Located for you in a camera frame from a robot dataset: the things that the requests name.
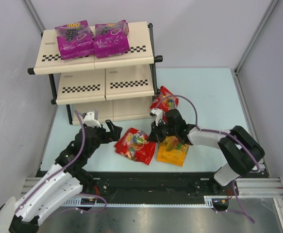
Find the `purple grape candy bag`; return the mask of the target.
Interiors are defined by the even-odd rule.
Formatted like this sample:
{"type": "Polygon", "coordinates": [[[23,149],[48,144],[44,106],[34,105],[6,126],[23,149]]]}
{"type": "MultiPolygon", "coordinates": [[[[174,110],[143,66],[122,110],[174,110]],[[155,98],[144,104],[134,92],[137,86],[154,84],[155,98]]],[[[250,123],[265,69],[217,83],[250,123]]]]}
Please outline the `purple grape candy bag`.
{"type": "Polygon", "coordinates": [[[55,27],[58,50],[63,60],[90,56],[95,53],[94,34],[87,20],[55,27]]]}
{"type": "Polygon", "coordinates": [[[95,25],[94,50],[97,58],[122,55],[130,49],[126,20],[95,25]]]}

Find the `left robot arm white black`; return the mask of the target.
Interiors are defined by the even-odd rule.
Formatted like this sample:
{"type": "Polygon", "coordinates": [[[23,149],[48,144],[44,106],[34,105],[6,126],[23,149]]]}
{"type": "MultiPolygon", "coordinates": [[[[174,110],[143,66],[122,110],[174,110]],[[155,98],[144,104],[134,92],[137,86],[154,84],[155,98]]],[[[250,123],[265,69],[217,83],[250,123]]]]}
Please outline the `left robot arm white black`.
{"type": "Polygon", "coordinates": [[[81,125],[49,171],[16,202],[9,232],[37,232],[62,204],[92,187],[93,177],[83,167],[100,145],[118,141],[122,132],[112,121],[106,120],[106,124],[107,129],[95,122],[81,125]]]}

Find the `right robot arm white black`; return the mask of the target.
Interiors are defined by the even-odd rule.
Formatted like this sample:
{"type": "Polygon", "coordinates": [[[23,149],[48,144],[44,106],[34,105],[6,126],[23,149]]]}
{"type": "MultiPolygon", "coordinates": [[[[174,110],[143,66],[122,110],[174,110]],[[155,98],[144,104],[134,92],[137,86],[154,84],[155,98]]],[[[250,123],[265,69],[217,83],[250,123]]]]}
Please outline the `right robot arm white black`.
{"type": "Polygon", "coordinates": [[[265,156],[260,144],[241,126],[231,130],[216,131],[201,129],[197,124],[187,124],[177,109],[167,111],[154,108],[150,115],[155,117],[151,124],[148,140],[162,143],[167,137],[175,137],[181,144],[202,145],[221,150],[227,163],[215,174],[214,180],[227,186],[240,176],[258,168],[258,162],[265,156]]]}

